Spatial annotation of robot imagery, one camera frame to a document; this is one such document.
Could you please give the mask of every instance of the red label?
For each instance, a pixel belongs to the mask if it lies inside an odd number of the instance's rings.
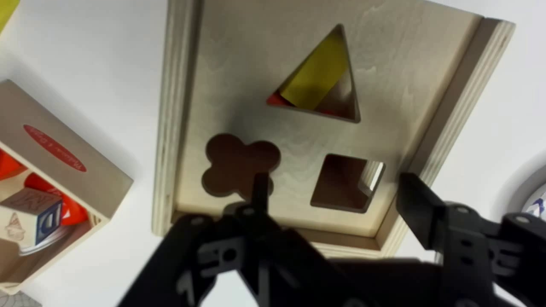
[[[48,150],[53,156],[65,161],[75,170],[85,172],[85,165],[63,144],[60,144],[56,139],[53,139],[49,134],[39,131],[37,127],[31,124],[24,124],[24,129],[34,138],[44,150]]]

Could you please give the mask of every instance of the wooden shape sorter box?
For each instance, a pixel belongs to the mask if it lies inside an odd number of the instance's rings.
[[[20,255],[19,243],[0,238],[0,291],[15,293],[113,218],[131,179],[10,80],[0,81],[0,107],[0,150],[26,167],[0,180],[0,202],[36,173],[90,214],[85,223],[66,226],[66,237],[29,255]]]
[[[338,25],[358,114],[271,105]],[[512,30],[421,0],[171,0],[155,233],[184,213],[220,214],[242,199],[210,194],[201,180],[211,167],[208,141],[230,134],[278,148],[269,172],[276,221],[328,255],[391,255],[406,233],[394,208],[399,172],[433,182]]]

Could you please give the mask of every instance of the white background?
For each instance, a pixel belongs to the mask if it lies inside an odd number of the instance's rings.
[[[433,185],[500,218],[546,180],[546,1],[438,1],[517,23]],[[0,78],[135,179],[106,228],[26,286],[46,307],[116,305],[159,242],[150,216],[165,10],[165,0],[22,0],[0,35]],[[413,240],[401,254],[421,255]],[[220,283],[206,305],[254,305],[234,274]]]

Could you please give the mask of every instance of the square hole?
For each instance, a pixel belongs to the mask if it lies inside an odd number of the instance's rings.
[[[365,213],[384,172],[382,161],[326,155],[310,204]]]

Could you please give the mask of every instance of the yellow triangle block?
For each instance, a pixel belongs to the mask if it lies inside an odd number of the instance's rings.
[[[295,107],[317,109],[348,71],[345,32],[336,25],[285,80],[278,93]]]
[[[0,0],[0,32],[17,8],[19,0]]]

